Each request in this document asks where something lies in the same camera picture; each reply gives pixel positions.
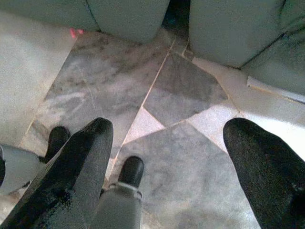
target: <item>black boot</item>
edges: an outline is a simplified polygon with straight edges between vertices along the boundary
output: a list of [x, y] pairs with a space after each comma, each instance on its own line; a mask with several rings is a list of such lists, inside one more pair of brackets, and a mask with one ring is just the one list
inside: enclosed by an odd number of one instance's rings
[[119, 182], [139, 187], [143, 175], [144, 164], [137, 156], [131, 156], [125, 161], [120, 176]]
[[70, 138], [70, 132], [63, 126], [53, 128], [49, 135], [48, 150], [45, 157], [40, 157], [40, 161], [48, 163], [55, 154], [62, 148], [66, 141]]
[[224, 142], [262, 229], [305, 229], [305, 162], [278, 136], [232, 119]]

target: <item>gray fabric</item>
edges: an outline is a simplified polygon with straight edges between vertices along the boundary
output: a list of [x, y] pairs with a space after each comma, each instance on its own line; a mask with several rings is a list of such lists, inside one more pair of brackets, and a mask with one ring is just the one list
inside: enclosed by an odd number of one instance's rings
[[116, 185], [102, 194], [90, 229], [140, 229], [141, 210], [137, 189]]
[[99, 29], [86, 0], [2, 0], [0, 9], [77, 29]]
[[190, 45], [197, 56], [241, 67], [282, 31], [283, 0], [191, 0]]
[[281, 12], [283, 32], [295, 31], [305, 25], [305, 1], [287, 0]]
[[88, 0], [101, 31], [136, 42], [157, 33], [169, 0]]
[[242, 67], [249, 76], [305, 95], [305, 32], [285, 35]]
[[5, 161], [5, 177], [0, 194], [7, 195], [33, 180], [45, 165], [36, 154], [7, 145], [0, 145]]

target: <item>foot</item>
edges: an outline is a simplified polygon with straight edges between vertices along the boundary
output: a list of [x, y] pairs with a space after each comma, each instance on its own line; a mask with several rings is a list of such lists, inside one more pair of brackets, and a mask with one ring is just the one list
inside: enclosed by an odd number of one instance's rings
[[232, 119], [224, 142], [262, 229], [305, 228], [305, 162], [278, 136]]
[[144, 164], [143, 161], [137, 156], [131, 156], [125, 161], [120, 176], [119, 182], [139, 187], [142, 174], [143, 174]]
[[70, 132], [63, 126], [53, 128], [49, 135], [48, 150], [45, 157], [40, 158], [43, 163], [48, 163], [70, 138]]

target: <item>marble tile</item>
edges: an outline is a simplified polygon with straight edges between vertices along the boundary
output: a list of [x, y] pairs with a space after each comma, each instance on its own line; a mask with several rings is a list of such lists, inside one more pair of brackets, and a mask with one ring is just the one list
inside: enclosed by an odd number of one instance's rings
[[165, 229], [155, 217], [142, 209], [141, 229]]
[[305, 161], [305, 127], [293, 126], [281, 138]]
[[13, 210], [27, 188], [21, 188], [9, 195], [0, 195], [0, 224]]
[[190, 61], [171, 53], [144, 108], [169, 126], [227, 99], [214, 77]]
[[[114, 127], [115, 158], [172, 42], [165, 30], [143, 45], [85, 33], [38, 108], [36, 121], [49, 131], [63, 125], [73, 134], [96, 117], [107, 118]], [[30, 129], [22, 145], [35, 138], [27, 136], [32, 134]]]
[[208, 61], [198, 57], [194, 57], [192, 59], [192, 63], [216, 78], [221, 76], [226, 70], [229, 69], [228, 67], [216, 62]]
[[125, 144], [111, 181], [131, 155], [144, 160], [143, 208], [164, 228], [259, 229], [229, 156], [187, 122]]
[[[232, 118], [244, 118], [242, 114], [238, 114]], [[224, 132], [223, 127], [218, 129], [215, 133], [213, 133], [211, 136], [208, 136], [208, 138], [219, 148], [221, 148], [225, 153], [228, 153], [227, 148], [224, 144]]]
[[289, 137], [287, 131], [294, 125], [304, 128], [301, 118], [305, 114], [305, 104], [247, 87], [248, 77], [240, 70], [202, 59], [193, 62], [215, 76], [241, 115], [281, 137], [304, 158], [300, 141]]
[[131, 142], [137, 138], [149, 135], [153, 132], [164, 129], [165, 127], [153, 117], [143, 107], [140, 108], [127, 136], [124, 144]]
[[239, 112], [231, 100], [210, 107], [187, 119], [205, 136], [213, 136], [218, 130], [222, 130], [225, 123], [238, 115]]
[[69, 28], [0, 11], [0, 142], [17, 146], [65, 62]]

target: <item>white marble tile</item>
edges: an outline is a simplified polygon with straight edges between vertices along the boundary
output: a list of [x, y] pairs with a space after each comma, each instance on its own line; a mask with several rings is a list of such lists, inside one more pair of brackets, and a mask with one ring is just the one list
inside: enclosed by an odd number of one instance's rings
[[142, 209], [141, 229], [165, 229], [156, 218]]
[[208, 110], [195, 114], [187, 121], [200, 133], [212, 138], [225, 123], [239, 114], [231, 100], [212, 106]]
[[247, 87], [247, 75], [237, 69], [228, 69], [215, 77], [245, 118], [281, 137], [298, 155], [302, 154], [298, 144], [287, 137], [287, 131], [302, 125], [305, 104]]
[[247, 87], [247, 75], [240, 70], [229, 69], [216, 78], [244, 113], [295, 123], [305, 109], [305, 104]]
[[9, 213], [13, 210], [19, 199], [23, 196], [26, 188], [21, 188], [9, 195], [0, 195], [0, 224], [5, 220]]
[[305, 127], [251, 113], [244, 113], [244, 117], [279, 136], [305, 161]]
[[68, 28], [0, 11], [0, 142], [19, 144], [74, 42]]
[[[238, 115], [234, 116], [233, 118], [244, 118], [244, 116], [242, 114], [238, 114]], [[221, 148], [224, 152], [228, 153], [227, 148], [225, 147], [225, 144], [224, 144], [223, 127], [218, 129], [213, 135], [211, 135], [209, 137], [209, 139], [212, 142], [214, 142], [219, 148]]]
[[222, 75], [229, 68], [219, 63], [208, 61], [202, 58], [194, 57], [192, 63], [203, 69], [207, 73], [217, 77]]
[[49, 134], [50, 129], [36, 120], [22, 138], [19, 147], [32, 151], [39, 156], [45, 156], [48, 149]]
[[126, 136], [124, 144], [164, 128], [165, 127], [155, 117], [142, 107]]

